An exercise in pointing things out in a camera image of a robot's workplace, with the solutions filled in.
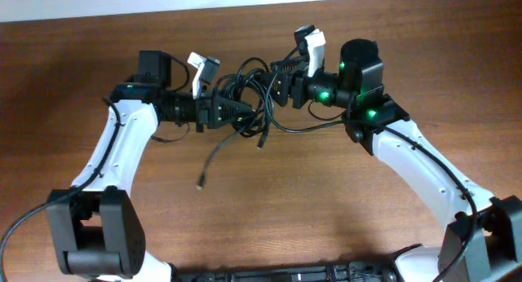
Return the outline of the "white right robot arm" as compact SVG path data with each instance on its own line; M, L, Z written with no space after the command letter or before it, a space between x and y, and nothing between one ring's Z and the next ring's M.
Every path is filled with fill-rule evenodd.
M384 91L376 42L355 39L340 51L338 71L324 69L322 42L300 42L271 64L269 87L280 105L317 102L342 109L354 143L394 170L443 227L442 244L415 245L383 269L385 280L499 281L521 271L521 201L470 180L424 137Z

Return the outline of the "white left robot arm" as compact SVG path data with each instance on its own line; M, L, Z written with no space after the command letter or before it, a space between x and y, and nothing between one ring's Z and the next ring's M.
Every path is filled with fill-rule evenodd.
M108 98L108 120L93 154L69 190L54 190L46 210L59 269L102 281L173 281L176 269L147 251L131 188L148 141L163 121L193 122L198 131L245 121L250 105L204 92L215 58L191 53L197 68L192 92L172 90L171 63L163 51L141 51L138 71Z

